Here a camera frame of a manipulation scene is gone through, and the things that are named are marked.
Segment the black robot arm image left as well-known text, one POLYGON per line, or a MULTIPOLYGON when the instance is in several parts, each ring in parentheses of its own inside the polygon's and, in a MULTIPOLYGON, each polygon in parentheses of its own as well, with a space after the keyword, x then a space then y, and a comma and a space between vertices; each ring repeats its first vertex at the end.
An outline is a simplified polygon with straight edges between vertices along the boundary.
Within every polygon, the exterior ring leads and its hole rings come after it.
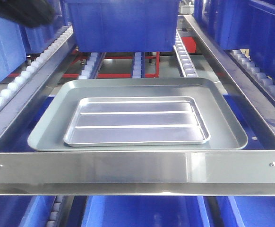
POLYGON ((50 24, 55 15, 46 0, 0 0, 1 18, 29 28, 50 24))

